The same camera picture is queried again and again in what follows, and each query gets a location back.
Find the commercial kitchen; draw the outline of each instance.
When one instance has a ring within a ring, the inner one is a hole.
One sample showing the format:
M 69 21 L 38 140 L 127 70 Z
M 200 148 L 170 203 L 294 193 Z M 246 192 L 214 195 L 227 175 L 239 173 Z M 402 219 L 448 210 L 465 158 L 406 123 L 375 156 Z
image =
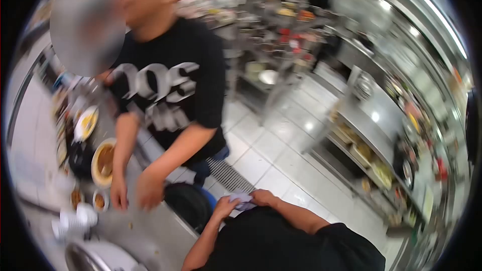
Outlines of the commercial kitchen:
M 111 258 L 69 244 L 59 228 L 73 191 L 94 207 L 100 194 L 95 225 L 76 238 L 120 247 L 125 270 L 180 270 L 199 237 L 181 215 L 166 202 L 119 213 L 108 185 L 72 170 L 69 130 L 94 115 L 83 139 L 91 156 L 81 162 L 90 166 L 115 137 L 118 111 L 100 82 L 66 74 L 51 45 L 51 3 L 39 3 L 21 38 L 4 115 L 11 183 L 31 234 L 55 269 L 79 261 L 110 269 L 102 259 Z M 228 65 L 223 130 L 231 154 L 210 162 L 205 190 L 218 199 L 268 189 L 343 222 L 377 247 L 386 270 L 437 261 L 474 167 L 468 53 L 440 0 L 181 0 L 177 12 L 222 38 Z M 126 171 L 130 192 L 164 152 L 151 137 L 139 133 Z M 168 180 L 193 178 L 179 167 Z

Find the man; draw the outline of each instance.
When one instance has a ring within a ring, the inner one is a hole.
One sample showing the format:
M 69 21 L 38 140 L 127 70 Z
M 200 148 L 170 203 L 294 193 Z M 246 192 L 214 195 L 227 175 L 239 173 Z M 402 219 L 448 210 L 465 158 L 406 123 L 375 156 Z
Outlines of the man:
M 178 166 L 195 171 L 195 183 L 202 185 L 209 175 L 206 159 L 228 156 L 221 129 L 226 64 L 217 36 L 176 16 L 178 0 L 120 1 L 131 31 L 113 75 L 105 78 L 123 111 L 110 193 L 115 208 L 127 208 L 124 171 L 145 125 L 166 149 L 137 182 L 137 202 L 149 210 L 163 200 L 163 183 Z
M 223 221 L 239 204 L 222 197 L 182 271 L 326 270 L 383 271 L 385 258 L 342 223 L 282 201 L 268 190 L 251 193 L 259 207 Z

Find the black t-shirt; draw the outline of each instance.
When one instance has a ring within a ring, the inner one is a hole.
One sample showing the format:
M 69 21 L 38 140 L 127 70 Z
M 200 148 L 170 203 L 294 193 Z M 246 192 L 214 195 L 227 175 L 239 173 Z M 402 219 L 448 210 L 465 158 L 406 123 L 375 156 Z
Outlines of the black t-shirt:
M 167 32 L 143 43 L 129 32 L 112 68 L 110 89 L 121 111 L 138 114 L 165 149 L 191 122 L 217 129 L 185 165 L 226 145 L 221 129 L 226 63 L 221 39 L 204 24 L 179 18 Z
M 201 271 L 383 271 L 385 258 L 366 238 L 335 223 L 315 235 L 291 226 L 272 208 L 239 214 L 219 232 Z

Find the dish of food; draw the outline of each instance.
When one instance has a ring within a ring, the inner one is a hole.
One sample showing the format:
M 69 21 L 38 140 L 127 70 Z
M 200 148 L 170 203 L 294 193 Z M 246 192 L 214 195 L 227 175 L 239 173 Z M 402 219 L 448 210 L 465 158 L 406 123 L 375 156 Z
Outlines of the dish of food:
M 279 9 L 278 14 L 282 16 L 290 16 L 290 17 L 296 16 L 296 13 L 293 12 L 291 9 Z
M 80 190 L 75 189 L 70 194 L 70 202 L 72 202 L 72 208 L 77 210 L 77 205 L 82 202 L 82 193 Z
M 74 136 L 77 141 L 83 142 L 92 134 L 97 119 L 99 118 L 99 111 L 96 106 L 88 107 L 84 113 L 79 117 L 79 121 L 75 125 Z
M 108 188 L 112 183 L 112 160 L 114 158 L 115 138 L 103 141 L 92 158 L 91 173 L 93 182 L 100 188 Z
M 99 153 L 97 168 L 102 176 L 109 176 L 112 173 L 112 160 L 114 159 L 114 146 L 107 144 Z
M 101 194 L 95 195 L 95 207 L 96 208 L 104 208 L 105 202 L 104 202 L 104 197 Z

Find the metal rack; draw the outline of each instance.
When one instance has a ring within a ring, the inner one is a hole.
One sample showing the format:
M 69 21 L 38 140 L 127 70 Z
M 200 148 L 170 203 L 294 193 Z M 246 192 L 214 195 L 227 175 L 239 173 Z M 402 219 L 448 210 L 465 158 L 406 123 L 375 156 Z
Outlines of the metal rack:
M 296 9 L 297 15 L 301 9 L 304 9 L 308 6 L 307 0 L 298 1 L 299 2 Z M 248 12 L 256 13 L 259 11 L 260 10 L 258 9 L 258 11 L 249 10 Z M 289 28 L 292 32 L 302 32 L 313 26 L 325 24 L 327 22 L 327 19 L 323 17 L 316 17 L 310 22 L 299 21 L 297 17 L 292 17 L 292 20 L 288 21 L 288 25 L 286 25 L 286 19 L 282 19 L 282 16 L 268 15 L 263 10 L 261 11 L 262 12 L 260 14 L 257 14 L 263 20 L 274 23 L 282 28 Z M 234 86 L 235 91 L 232 91 L 232 93 L 234 93 L 233 97 L 236 97 L 250 107 L 254 112 L 256 112 L 260 116 L 260 123 L 262 124 L 266 120 L 268 111 L 274 105 L 276 99 L 280 98 L 281 95 L 289 90 L 290 86 L 292 85 L 291 83 L 293 82 L 292 78 L 294 73 L 287 74 L 287 71 L 289 71 L 289 68 L 293 66 L 294 62 L 299 57 L 302 57 L 307 51 L 302 50 L 298 54 L 293 54 L 290 51 L 289 45 L 286 45 L 284 55 L 278 59 L 275 59 L 256 49 L 253 44 L 250 44 L 249 41 L 241 40 L 239 35 L 237 36 L 235 42 L 239 45 L 241 50 L 251 52 L 257 61 L 267 62 L 270 65 L 275 66 L 274 70 L 278 73 L 276 83 L 270 86 L 262 83 L 261 81 L 251 80 L 244 74 L 243 70 L 236 69 L 238 66 L 237 58 L 231 62 L 231 65 L 234 66 L 234 69 L 231 69 L 233 74 L 229 77 L 231 80 L 234 80 L 234 82 L 229 82 L 229 85 Z
M 360 74 L 361 69 L 354 67 L 352 74 L 348 79 L 348 91 L 346 95 L 340 100 L 337 108 L 337 119 L 330 121 L 325 125 L 320 134 L 316 137 L 315 141 L 307 148 L 305 152 L 310 152 L 320 163 L 322 163 L 327 169 L 334 173 L 337 177 L 342 178 L 342 182 L 346 183 L 357 195 L 364 199 L 370 207 L 372 207 L 378 214 L 382 216 L 384 220 L 388 219 L 388 216 L 382 212 L 382 209 L 378 207 L 370 196 L 360 192 L 355 183 L 353 174 L 350 170 L 333 157 L 332 154 L 323 146 L 325 140 L 328 140 L 334 144 L 338 149 L 345 154 L 350 162 L 353 162 L 365 175 L 377 186 L 383 197 L 389 202 L 389 204 L 398 212 L 403 215 L 407 211 L 401 209 L 399 203 L 395 200 L 394 187 L 390 190 L 384 186 L 379 186 L 373 179 L 372 175 L 367 169 L 350 153 L 349 148 L 334 134 L 333 130 L 337 125 L 345 123 L 350 127 L 386 164 L 398 185 L 407 196 L 407 200 L 410 201 L 412 207 L 415 209 L 419 216 L 419 220 L 428 222 L 429 220 L 423 219 L 422 204 L 418 203 L 413 197 L 412 192 L 407 187 L 405 182 L 395 173 L 392 167 L 393 162 L 393 145 L 396 135 L 402 130 L 401 120 L 404 118 L 404 114 L 398 107 L 394 105 L 389 96 L 379 87 L 374 87 L 374 94 L 369 101 L 365 103 L 358 102 L 357 99 L 351 94 L 353 84 Z M 377 111 L 379 113 L 377 121 L 374 121 L 368 114 L 370 111 Z

